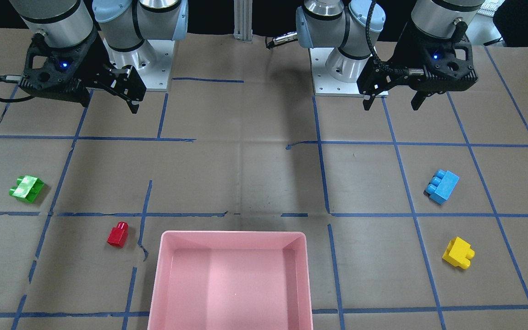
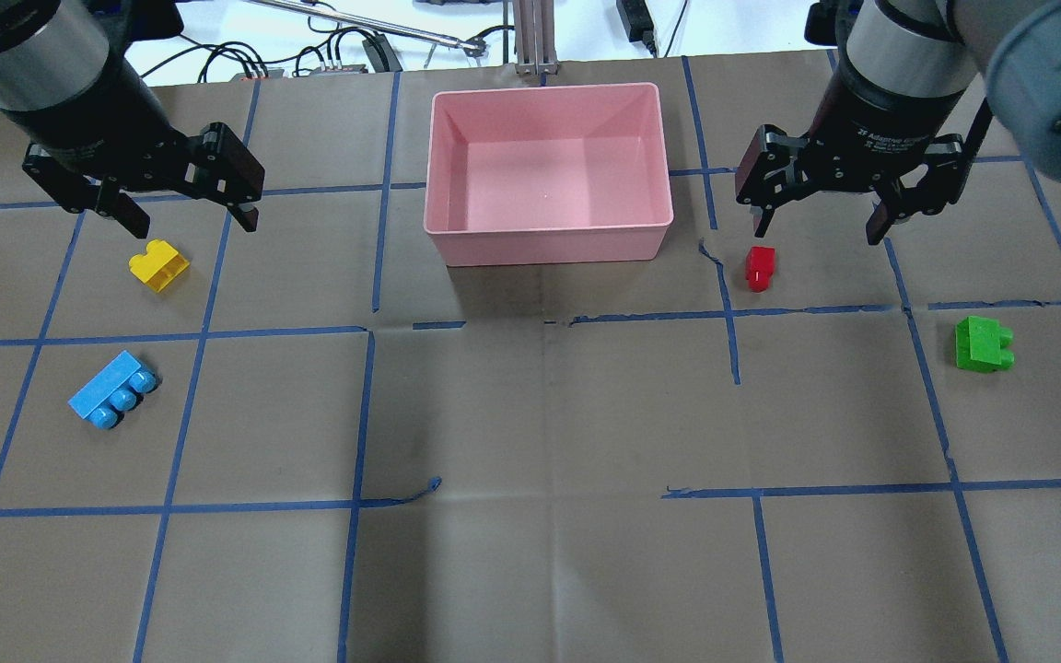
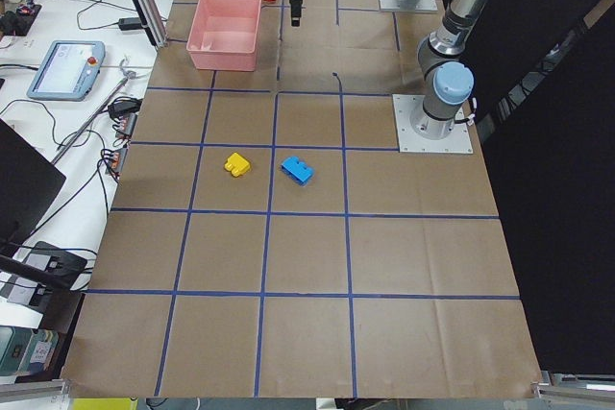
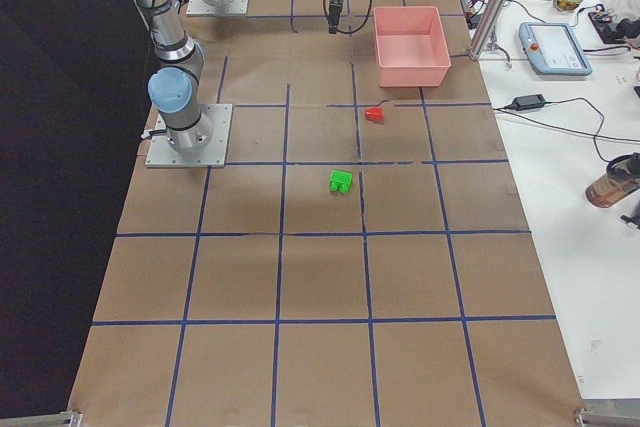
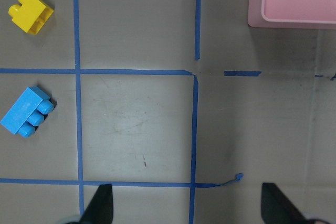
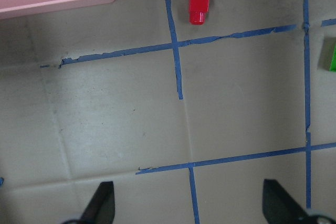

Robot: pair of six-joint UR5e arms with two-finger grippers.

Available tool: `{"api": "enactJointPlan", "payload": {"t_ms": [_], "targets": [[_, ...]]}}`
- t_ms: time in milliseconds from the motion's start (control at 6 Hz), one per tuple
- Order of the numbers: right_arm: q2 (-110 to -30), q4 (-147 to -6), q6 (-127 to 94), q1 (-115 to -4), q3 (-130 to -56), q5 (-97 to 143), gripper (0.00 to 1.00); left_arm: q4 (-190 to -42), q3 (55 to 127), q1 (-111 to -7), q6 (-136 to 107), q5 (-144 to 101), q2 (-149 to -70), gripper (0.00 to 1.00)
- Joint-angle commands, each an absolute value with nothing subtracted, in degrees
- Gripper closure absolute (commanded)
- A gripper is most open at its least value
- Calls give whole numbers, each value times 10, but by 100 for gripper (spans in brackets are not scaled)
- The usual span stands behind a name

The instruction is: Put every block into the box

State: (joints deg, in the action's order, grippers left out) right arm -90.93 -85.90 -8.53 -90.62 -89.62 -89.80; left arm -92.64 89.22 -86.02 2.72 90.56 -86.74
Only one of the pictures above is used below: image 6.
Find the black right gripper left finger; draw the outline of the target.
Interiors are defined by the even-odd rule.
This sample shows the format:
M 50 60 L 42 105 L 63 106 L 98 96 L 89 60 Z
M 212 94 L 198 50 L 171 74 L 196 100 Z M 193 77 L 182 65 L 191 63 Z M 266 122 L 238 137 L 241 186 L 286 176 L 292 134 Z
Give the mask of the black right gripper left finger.
M 80 217 L 85 223 L 113 223 L 115 197 L 113 181 L 101 182 Z

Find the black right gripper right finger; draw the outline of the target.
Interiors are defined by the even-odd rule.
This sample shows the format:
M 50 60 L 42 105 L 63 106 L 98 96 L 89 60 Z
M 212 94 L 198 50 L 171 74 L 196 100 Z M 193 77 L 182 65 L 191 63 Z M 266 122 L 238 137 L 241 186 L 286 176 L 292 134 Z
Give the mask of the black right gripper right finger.
M 270 224 L 301 223 L 309 217 L 275 179 L 265 179 L 262 191 L 263 215 Z

